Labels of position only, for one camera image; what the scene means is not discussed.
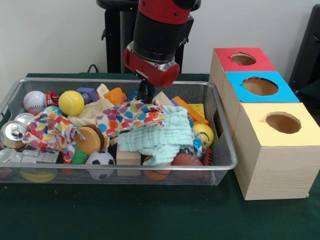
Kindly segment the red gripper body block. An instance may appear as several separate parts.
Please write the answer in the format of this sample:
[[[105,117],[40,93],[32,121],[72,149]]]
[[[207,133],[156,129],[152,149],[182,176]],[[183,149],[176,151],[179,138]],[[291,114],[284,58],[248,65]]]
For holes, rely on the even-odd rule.
[[[140,79],[147,80],[158,88],[170,86],[180,72],[180,65],[174,60],[167,63],[156,63],[143,59],[133,51],[133,42],[130,42],[124,49],[123,63]]]

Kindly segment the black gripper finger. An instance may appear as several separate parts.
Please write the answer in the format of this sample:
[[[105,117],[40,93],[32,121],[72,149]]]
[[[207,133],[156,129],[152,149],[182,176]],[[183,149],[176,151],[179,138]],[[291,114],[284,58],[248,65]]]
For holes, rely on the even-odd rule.
[[[154,98],[155,87],[151,84],[147,84],[146,103],[152,103]]]
[[[142,80],[138,89],[138,100],[144,100],[147,95],[147,82]]]

